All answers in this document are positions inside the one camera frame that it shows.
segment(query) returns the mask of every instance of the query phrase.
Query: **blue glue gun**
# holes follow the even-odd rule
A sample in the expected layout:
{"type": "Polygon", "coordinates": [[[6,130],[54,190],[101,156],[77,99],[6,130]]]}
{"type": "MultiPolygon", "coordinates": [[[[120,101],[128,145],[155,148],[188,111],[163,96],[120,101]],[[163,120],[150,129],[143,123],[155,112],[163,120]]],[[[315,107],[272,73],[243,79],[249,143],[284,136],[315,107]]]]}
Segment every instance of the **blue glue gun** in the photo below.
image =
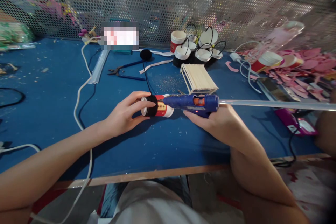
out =
{"type": "Polygon", "coordinates": [[[189,95],[171,95],[163,99],[163,103],[175,109],[188,110],[191,113],[201,117],[208,118],[211,112],[218,109],[218,96],[215,94],[197,96],[189,95]]]}

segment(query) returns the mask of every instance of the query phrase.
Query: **pink plastic bottle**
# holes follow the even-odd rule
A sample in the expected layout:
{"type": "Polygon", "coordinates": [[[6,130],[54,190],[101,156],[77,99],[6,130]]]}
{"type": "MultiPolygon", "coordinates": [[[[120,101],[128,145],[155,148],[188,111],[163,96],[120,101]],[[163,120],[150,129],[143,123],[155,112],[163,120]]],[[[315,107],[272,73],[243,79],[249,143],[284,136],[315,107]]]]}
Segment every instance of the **pink plastic bottle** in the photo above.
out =
{"type": "Polygon", "coordinates": [[[301,22],[285,22],[282,26],[275,28],[265,39],[261,41],[261,48],[260,45],[253,48],[248,53],[246,60],[253,64],[265,52],[277,52],[281,47],[299,35],[304,28],[305,25],[301,22]]]}

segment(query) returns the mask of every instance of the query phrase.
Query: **wooden table edge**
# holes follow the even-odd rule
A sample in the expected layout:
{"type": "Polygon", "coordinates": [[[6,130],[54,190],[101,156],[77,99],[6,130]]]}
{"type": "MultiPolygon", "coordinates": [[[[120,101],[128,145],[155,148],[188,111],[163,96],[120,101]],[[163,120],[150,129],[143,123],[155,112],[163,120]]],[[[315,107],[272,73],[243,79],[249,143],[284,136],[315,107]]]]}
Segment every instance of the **wooden table edge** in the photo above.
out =
{"type": "MultiPolygon", "coordinates": [[[[298,160],[305,161],[309,159],[321,159],[321,158],[329,158],[330,156],[326,153],[317,153],[311,155],[302,155],[297,156],[298,160]]],[[[171,177],[171,176],[180,176],[186,174],[195,174],[195,173],[206,173],[206,172],[214,172],[218,170],[228,169],[230,164],[215,164],[215,165],[205,165],[205,166],[194,166],[194,167],[184,167],[184,168],[176,168],[176,169],[168,169],[168,170],[154,170],[154,171],[144,171],[139,173],[129,173],[129,174],[121,174],[116,176],[107,176],[107,177],[98,177],[90,179],[88,186],[99,186],[104,184],[111,183],[120,183],[120,182],[129,182],[136,180],[146,180],[146,179],[155,179],[159,177],[171,177]]],[[[51,188],[51,190],[60,190],[67,188],[76,188],[82,187],[84,185],[85,179],[80,180],[72,180],[72,181],[60,181],[56,182],[55,185],[51,188]]]]}

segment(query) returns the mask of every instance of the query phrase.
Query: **person's left hand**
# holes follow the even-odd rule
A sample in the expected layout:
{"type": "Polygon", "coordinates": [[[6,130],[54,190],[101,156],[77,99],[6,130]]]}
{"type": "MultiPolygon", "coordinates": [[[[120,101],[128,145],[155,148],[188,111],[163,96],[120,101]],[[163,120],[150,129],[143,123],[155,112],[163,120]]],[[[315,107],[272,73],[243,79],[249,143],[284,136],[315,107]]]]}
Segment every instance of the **person's left hand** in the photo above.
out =
{"type": "Polygon", "coordinates": [[[145,107],[154,107],[154,102],[141,101],[142,97],[150,96],[151,93],[135,91],[118,103],[112,113],[103,121],[99,122],[99,134],[108,140],[130,131],[139,123],[150,117],[139,115],[132,118],[133,114],[145,107]]]}

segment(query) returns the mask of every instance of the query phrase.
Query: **pliers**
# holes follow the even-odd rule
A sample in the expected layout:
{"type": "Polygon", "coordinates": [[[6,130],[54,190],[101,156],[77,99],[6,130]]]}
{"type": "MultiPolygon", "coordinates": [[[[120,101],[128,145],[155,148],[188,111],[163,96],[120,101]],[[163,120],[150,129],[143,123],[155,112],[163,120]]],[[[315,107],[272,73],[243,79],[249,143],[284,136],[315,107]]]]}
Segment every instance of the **pliers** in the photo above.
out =
{"type": "Polygon", "coordinates": [[[121,71],[122,73],[125,72],[124,70],[122,70],[122,68],[130,67],[130,66],[133,66],[133,65],[136,65],[136,64],[140,64],[142,62],[144,62],[144,61],[140,60],[140,61],[129,63],[129,64],[126,64],[126,65],[123,65],[123,66],[119,66],[114,70],[109,69],[109,71],[111,73],[109,73],[108,75],[117,75],[118,77],[121,77],[121,78],[136,79],[136,80],[139,80],[139,81],[142,81],[142,80],[145,81],[146,79],[141,78],[141,77],[133,77],[133,76],[126,76],[126,75],[120,75],[119,74],[119,71],[121,71]]]}

